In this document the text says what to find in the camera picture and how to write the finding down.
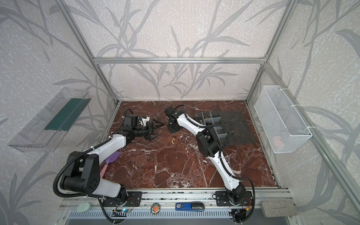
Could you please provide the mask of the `grey compartment organizer box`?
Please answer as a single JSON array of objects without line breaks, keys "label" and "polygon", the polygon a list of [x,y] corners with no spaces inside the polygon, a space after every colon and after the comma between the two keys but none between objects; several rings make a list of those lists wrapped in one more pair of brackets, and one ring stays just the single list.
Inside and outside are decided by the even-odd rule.
[{"label": "grey compartment organizer box", "polygon": [[[220,111],[202,112],[195,115],[195,120],[202,125],[224,125],[221,121]],[[220,139],[220,142],[224,144],[227,141],[228,134],[225,128],[216,126],[214,127],[216,133]]]}]

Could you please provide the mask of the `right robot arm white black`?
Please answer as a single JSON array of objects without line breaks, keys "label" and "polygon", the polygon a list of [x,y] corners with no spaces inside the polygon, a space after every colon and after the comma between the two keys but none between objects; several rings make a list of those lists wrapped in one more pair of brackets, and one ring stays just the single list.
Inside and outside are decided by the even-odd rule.
[{"label": "right robot arm white black", "polygon": [[255,202],[256,194],[252,180],[248,177],[236,177],[223,155],[223,149],[230,141],[230,131],[226,126],[214,123],[203,125],[192,119],[185,110],[178,110],[171,106],[165,110],[165,114],[168,118],[167,127],[170,133],[176,133],[184,128],[196,137],[198,150],[217,169],[232,205],[240,205],[245,198],[247,190],[242,183],[243,180],[250,182],[252,196],[249,199],[252,203]]}]

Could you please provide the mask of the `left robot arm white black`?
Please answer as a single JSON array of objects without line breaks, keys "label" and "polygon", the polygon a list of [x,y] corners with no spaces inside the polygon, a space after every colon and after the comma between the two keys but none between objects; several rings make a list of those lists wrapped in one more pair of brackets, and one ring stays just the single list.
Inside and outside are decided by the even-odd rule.
[{"label": "left robot arm white black", "polygon": [[147,141],[154,140],[158,137],[155,130],[162,126],[162,122],[149,117],[126,115],[120,127],[106,140],[85,151],[74,151],[69,154],[65,166],[54,179],[53,192],[62,198],[89,196],[125,201],[128,197],[125,187],[103,179],[100,165],[137,137],[143,137]]}]

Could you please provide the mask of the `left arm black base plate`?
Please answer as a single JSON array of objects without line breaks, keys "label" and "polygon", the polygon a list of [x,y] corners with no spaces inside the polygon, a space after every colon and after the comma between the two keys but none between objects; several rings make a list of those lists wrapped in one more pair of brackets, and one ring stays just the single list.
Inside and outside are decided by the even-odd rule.
[{"label": "left arm black base plate", "polygon": [[102,202],[103,206],[104,207],[115,207],[115,206],[139,207],[143,193],[141,191],[129,191],[127,194],[128,196],[124,200],[105,197]]}]

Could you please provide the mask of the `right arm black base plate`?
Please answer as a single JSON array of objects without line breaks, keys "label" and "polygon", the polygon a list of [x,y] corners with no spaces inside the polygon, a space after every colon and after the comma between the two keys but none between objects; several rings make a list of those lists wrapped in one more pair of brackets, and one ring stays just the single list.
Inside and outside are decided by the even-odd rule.
[{"label": "right arm black base plate", "polygon": [[249,208],[254,205],[254,198],[251,191],[246,191],[244,197],[237,204],[230,202],[229,195],[226,191],[216,191],[212,197],[216,200],[217,206],[241,206]]}]

